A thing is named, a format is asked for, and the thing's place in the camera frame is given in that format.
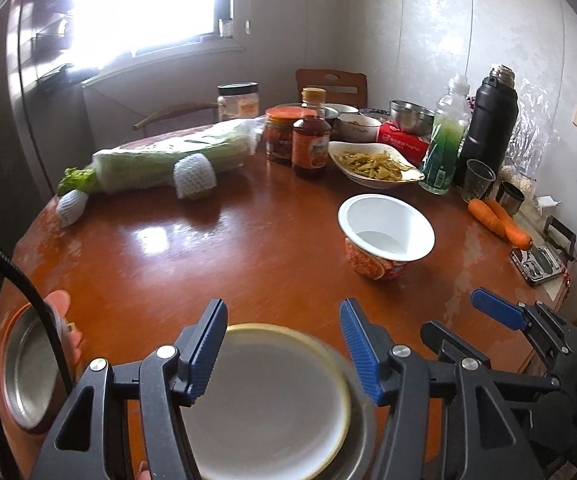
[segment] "window sill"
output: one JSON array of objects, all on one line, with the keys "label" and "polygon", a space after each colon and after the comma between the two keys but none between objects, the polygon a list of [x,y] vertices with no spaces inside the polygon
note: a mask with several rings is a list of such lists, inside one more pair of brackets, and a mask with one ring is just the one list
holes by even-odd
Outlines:
[{"label": "window sill", "polygon": [[141,54],[137,57],[127,57],[126,59],[117,60],[116,62],[102,68],[96,76],[84,81],[82,86],[86,88],[87,86],[95,85],[95,83],[99,83],[107,78],[121,73],[130,72],[131,70],[142,68],[150,64],[159,63],[164,60],[183,59],[198,54],[235,52],[238,50],[244,50],[244,47],[237,43],[237,41],[233,40],[233,38],[219,38],[216,40],[204,41],[202,43],[188,43],[164,48],[162,50],[155,50],[154,52]]}]

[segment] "white oval dish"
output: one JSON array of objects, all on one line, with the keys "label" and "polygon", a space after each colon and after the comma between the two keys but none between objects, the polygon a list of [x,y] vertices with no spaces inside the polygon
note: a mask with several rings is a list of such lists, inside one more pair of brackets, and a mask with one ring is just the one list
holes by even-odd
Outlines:
[{"label": "white oval dish", "polygon": [[[397,162],[401,164],[406,164],[411,166],[411,170],[401,172],[401,180],[399,182],[389,182],[387,180],[377,180],[376,178],[369,178],[367,176],[362,176],[352,171],[345,170],[342,168],[337,161],[337,157],[342,155],[344,152],[353,153],[366,153],[368,155],[376,155],[377,153],[382,153],[386,151],[388,155]],[[352,142],[339,142],[337,140],[331,140],[329,142],[329,155],[332,161],[337,165],[344,174],[350,178],[353,182],[361,184],[364,187],[370,187],[371,189],[391,189],[392,187],[399,186],[399,184],[408,184],[409,182],[419,182],[424,180],[424,174],[417,168],[413,168],[412,164],[406,160],[406,158],[398,152],[392,146],[388,144],[380,144],[378,142],[371,142],[369,144],[353,144]]]},{"label": "white oval dish", "polygon": [[230,326],[206,394],[182,409],[206,480],[311,480],[350,425],[350,394],[334,358],[285,327]]},{"label": "white oval dish", "polygon": [[353,196],[340,206],[337,220],[351,242],[387,260],[413,262],[435,245],[435,232],[427,218],[392,196]]}]

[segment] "plastic bag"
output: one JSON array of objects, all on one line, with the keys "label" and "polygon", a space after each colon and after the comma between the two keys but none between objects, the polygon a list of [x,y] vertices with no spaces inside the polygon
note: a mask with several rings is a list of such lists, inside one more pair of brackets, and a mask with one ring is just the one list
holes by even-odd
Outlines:
[{"label": "plastic bag", "polygon": [[519,113],[508,142],[500,176],[517,186],[527,198],[535,190],[535,175],[546,147],[556,138],[548,92],[522,80],[517,105]]}]

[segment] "window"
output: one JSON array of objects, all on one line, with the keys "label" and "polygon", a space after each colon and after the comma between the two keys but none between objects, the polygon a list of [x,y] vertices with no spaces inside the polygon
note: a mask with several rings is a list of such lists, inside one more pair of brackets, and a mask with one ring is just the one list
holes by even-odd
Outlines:
[{"label": "window", "polygon": [[231,17],[231,0],[73,0],[77,66],[102,67],[202,36],[219,34]]}]

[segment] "black cable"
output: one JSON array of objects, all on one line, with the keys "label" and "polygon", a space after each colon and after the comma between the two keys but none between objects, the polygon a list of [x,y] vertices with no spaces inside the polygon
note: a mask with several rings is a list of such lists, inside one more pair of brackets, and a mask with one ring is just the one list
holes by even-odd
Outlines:
[{"label": "black cable", "polygon": [[44,330],[46,331],[46,335],[48,336],[48,342],[50,343],[51,350],[55,356],[57,368],[59,369],[60,375],[62,376],[64,389],[66,390],[66,395],[68,396],[73,391],[73,381],[71,380],[68,364],[66,363],[66,357],[64,355],[64,351],[62,350],[62,343],[59,339],[59,334],[57,333],[57,329],[54,323],[52,309],[40,296],[40,293],[31,283],[28,276],[26,276],[26,274],[24,274],[1,250],[0,272],[20,290],[28,302],[35,308],[35,312],[38,314],[38,317],[44,326]]}]

